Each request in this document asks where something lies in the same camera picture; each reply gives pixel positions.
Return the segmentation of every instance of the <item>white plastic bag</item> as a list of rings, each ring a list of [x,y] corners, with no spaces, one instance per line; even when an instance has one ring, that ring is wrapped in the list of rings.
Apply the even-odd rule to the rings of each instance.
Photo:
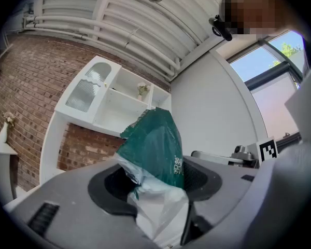
[[[179,245],[189,206],[184,190],[156,178],[146,179],[129,197],[137,207],[138,227],[151,240],[160,248]]]

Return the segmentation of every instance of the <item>white shelf unit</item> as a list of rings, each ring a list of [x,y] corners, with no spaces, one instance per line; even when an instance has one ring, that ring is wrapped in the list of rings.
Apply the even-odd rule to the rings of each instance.
[[[114,79],[110,88],[117,90],[118,92],[124,93],[127,96],[137,99],[138,97],[138,88],[137,84],[144,82],[146,85],[152,86],[152,83],[143,79],[142,77],[137,76],[136,74],[131,73],[130,71],[121,68],[117,78]],[[149,103],[151,97],[151,91],[147,92],[142,96],[142,101],[146,104]]]
[[[148,104],[124,93],[109,89],[94,118],[94,125],[119,136],[148,108]]]
[[[138,100],[137,84],[144,82],[150,91]],[[171,111],[171,95],[101,57],[94,57],[69,84],[55,111],[68,122],[120,136],[146,109],[160,107]]]
[[[156,107],[171,111],[172,99],[168,92],[157,87],[156,85],[153,85],[150,109],[155,109]]]

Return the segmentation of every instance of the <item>white ceiling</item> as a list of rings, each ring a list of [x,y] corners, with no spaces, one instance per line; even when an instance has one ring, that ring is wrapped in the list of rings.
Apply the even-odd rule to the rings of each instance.
[[[74,32],[77,28],[95,30],[100,35],[92,37],[103,45],[124,52],[170,81],[173,79],[170,71],[175,71],[175,77],[221,41],[212,33],[208,23],[210,17],[218,14],[220,1],[28,0],[28,3],[33,6],[35,16],[71,16],[106,24],[104,29],[70,21],[36,21],[48,26],[68,24],[73,26]],[[132,36],[143,40],[143,45],[131,40]],[[175,62],[179,67],[173,69],[171,64]]]

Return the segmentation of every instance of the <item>sky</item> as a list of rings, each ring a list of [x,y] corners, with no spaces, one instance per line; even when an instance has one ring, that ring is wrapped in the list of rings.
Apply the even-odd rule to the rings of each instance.
[[[269,43],[279,50],[281,50],[281,45],[283,43],[290,44],[292,47],[299,46],[303,49],[302,37],[293,31],[287,32]],[[273,61],[275,60],[276,58],[273,55],[271,55],[264,48],[260,47],[231,63],[231,66],[235,69],[243,81],[247,81],[270,69],[270,65],[273,65]]]

